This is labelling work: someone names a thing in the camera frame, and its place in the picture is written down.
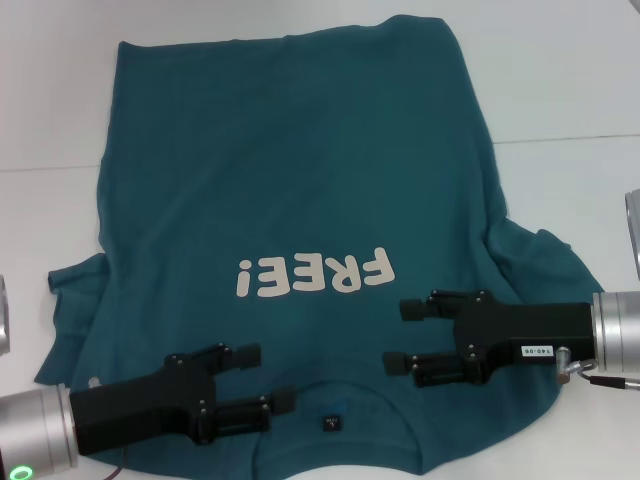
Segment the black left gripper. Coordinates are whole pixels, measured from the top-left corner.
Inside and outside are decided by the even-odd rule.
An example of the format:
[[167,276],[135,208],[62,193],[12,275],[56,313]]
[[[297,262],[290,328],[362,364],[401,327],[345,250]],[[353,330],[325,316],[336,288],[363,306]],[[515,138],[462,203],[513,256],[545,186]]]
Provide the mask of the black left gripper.
[[295,390],[215,403],[215,373],[261,366],[257,343],[220,344],[172,354],[143,377],[70,395],[78,451],[88,456],[162,435],[179,434],[199,445],[218,438],[266,432],[275,416],[295,410]]

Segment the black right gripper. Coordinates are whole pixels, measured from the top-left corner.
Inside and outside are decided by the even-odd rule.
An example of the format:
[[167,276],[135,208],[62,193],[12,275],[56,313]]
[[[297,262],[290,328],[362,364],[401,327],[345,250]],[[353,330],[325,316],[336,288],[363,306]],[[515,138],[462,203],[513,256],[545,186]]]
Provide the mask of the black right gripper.
[[593,358],[591,305],[585,302],[506,304],[479,290],[433,290],[425,299],[399,302],[403,321],[454,320],[457,353],[385,352],[388,376],[413,378],[418,388],[486,384],[511,365],[554,365],[565,348],[573,361]]

